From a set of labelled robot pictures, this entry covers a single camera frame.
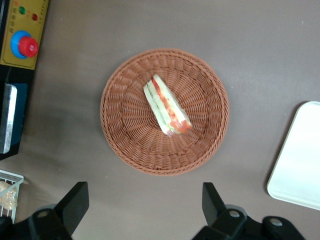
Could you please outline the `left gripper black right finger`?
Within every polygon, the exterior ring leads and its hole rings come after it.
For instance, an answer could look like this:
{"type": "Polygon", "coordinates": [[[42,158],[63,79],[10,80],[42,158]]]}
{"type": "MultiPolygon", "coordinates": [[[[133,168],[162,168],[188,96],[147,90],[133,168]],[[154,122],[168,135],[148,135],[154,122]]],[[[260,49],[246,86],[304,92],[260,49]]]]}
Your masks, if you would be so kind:
{"type": "Polygon", "coordinates": [[[194,240],[240,240],[243,235],[246,214],[237,206],[226,206],[211,182],[202,185],[202,211],[207,225],[194,240]]]}

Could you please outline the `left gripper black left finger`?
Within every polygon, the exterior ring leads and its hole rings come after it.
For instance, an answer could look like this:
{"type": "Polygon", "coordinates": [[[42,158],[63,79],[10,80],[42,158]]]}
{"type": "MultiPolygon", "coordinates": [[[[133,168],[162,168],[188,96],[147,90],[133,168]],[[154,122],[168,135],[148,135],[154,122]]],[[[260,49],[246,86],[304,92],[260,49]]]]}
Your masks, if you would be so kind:
{"type": "Polygon", "coordinates": [[[77,182],[55,207],[40,209],[28,218],[31,239],[71,240],[89,204],[88,183],[77,182]]]}

